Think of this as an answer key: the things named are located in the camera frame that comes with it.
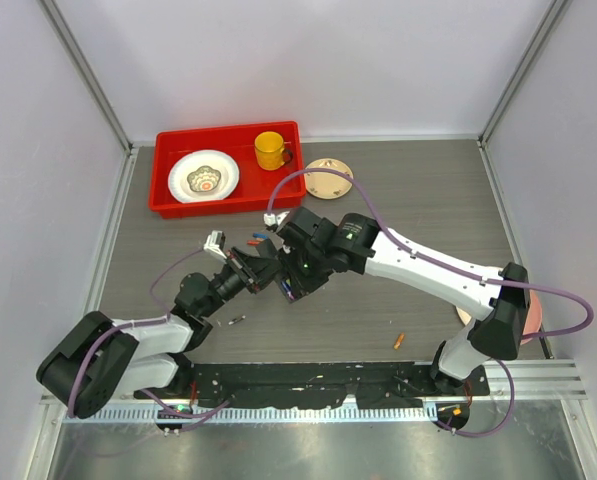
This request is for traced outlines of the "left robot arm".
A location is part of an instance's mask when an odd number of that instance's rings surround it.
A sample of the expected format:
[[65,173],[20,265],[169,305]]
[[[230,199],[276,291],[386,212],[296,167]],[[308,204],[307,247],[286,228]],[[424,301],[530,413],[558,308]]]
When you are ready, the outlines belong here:
[[191,385],[184,355],[210,333],[209,317],[241,291],[266,288],[278,268],[274,258],[232,248],[213,277],[186,275],[173,305],[159,317],[122,320],[91,311],[40,363],[36,379],[79,419],[115,396],[145,388],[181,398]]

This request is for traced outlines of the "orange battery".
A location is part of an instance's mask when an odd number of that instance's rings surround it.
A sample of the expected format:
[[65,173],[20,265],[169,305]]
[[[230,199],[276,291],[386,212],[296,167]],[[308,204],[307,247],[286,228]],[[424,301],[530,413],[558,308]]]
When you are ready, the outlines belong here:
[[396,341],[394,342],[394,345],[393,345],[394,350],[398,350],[401,347],[404,339],[405,339],[405,333],[402,332],[398,335]]

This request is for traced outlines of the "black remote control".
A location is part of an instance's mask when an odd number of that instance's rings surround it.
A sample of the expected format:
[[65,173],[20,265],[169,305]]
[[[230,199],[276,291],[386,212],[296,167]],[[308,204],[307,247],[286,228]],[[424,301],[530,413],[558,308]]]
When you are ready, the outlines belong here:
[[275,247],[270,239],[265,239],[256,246],[257,253],[272,263],[272,279],[289,303],[302,299],[305,294],[301,291],[298,281],[293,280],[286,255]]

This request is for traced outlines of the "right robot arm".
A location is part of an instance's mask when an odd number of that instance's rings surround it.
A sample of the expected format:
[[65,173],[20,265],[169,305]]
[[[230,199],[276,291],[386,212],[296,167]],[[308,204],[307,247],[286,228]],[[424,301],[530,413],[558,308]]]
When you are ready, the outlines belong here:
[[266,227],[282,239],[278,252],[293,299],[354,272],[393,280],[451,303],[469,316],[462,330],[438,347],[429,371],[435,393],[450,395],[488,360],[517,358],[530,307],[524,267],[483,267],[420,246],[368,216],[349,213],[340,223],[304,207],[267,213]]

